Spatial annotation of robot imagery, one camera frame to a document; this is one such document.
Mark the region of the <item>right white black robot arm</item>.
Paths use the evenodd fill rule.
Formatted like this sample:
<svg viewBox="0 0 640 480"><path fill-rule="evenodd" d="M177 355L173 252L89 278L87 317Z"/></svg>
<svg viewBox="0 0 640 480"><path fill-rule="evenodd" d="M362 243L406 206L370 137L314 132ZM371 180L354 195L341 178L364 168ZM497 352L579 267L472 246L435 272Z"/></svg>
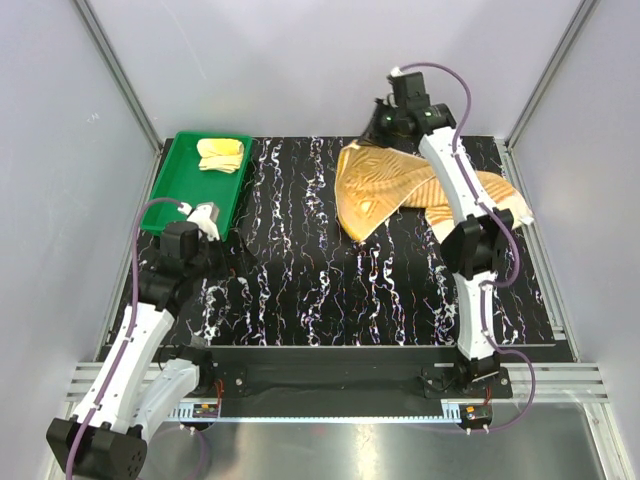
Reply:
<svg viewBox="0 0 640 480"><path fill-rule="evenodd" d="M453 213L454 228L441 242L441 256L454 275L460 316L450 377L460 393L476 396L500 370L490 317L497 270L514 243L513 216L498 209L481 185L446 105L406 111L378 99L362 139L391 147L402 137L430 161Z"/></svg>

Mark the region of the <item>yellow orange striped towel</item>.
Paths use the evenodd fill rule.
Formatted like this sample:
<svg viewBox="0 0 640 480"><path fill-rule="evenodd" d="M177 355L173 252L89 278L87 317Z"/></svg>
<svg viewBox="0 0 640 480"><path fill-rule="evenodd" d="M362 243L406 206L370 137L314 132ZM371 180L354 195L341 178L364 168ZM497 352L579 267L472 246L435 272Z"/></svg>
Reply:
<svg viewBox="0 0 640 480"><path fill-rule="evenodd" d="M365 241L402 207L424 210L439 242L454 229L435 170L416 155L352 142L340 151L334 192L338 220L356 242Z"/></svg>

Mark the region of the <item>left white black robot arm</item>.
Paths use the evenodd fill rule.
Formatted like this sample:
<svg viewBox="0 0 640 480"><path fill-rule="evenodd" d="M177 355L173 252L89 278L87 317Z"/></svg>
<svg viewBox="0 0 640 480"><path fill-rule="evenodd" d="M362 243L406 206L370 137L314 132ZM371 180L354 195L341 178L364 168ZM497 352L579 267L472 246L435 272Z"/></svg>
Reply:
<svg viewBox="0 0 640 480"><path fill-rule="evenodd" d="M174 222L154 239L148 263L132 270L131 302L92 385L68 418L48 427L47 443L66 478L137 478L152 437L183 398L222 398L225 375L197 339L167 354L149 386L143 380L196 288L255 263L237 228L220 240L192 222Z"/></svg>

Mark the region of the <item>yellow cream towel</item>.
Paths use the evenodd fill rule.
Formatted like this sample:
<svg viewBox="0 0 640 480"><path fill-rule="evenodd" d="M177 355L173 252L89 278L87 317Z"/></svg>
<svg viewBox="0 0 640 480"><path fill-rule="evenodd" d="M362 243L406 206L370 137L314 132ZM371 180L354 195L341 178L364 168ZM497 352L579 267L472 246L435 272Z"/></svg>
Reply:
<svg viewBox="0 0 640 480"><path fill-rule="evenodd" d="M201 157L201 171L230 174L240 168L244 158L243 143L231 138L203 138L197 142L196 149Z"/></svg>

